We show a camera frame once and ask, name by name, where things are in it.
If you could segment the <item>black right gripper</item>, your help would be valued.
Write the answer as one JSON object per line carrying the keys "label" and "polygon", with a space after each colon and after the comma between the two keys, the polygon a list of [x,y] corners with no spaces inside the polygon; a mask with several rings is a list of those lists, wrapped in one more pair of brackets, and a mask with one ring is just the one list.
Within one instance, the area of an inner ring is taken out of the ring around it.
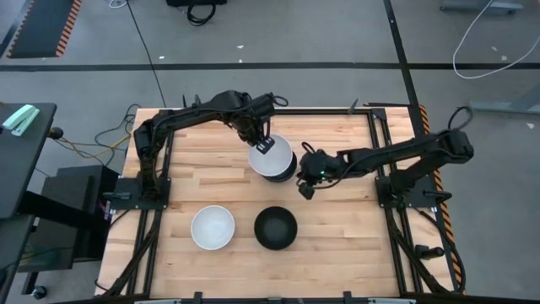
{"label": "black right gripper", "polygon": [[332,182],[340,177],[340,159],[328,155],[322,149],[306,152],[300,159],[300,171],[296,177],[300,194],[305,199],[312,200],[315,190],[311,186]]}

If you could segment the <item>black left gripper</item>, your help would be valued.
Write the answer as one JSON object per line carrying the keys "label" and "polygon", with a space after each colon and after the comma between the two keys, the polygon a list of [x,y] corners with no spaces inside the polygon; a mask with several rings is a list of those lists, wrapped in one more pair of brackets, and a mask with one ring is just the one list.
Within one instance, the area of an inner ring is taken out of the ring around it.
{"label": "black left gripper", "polygon": [[264,130],[264,125],[270,122],[272,115],[271,111],[236,113],[236,131],[239,138],[250,146],[256,146],[256,150],[263,155],[275,144],[274,139],[268,137],[269,132]]}

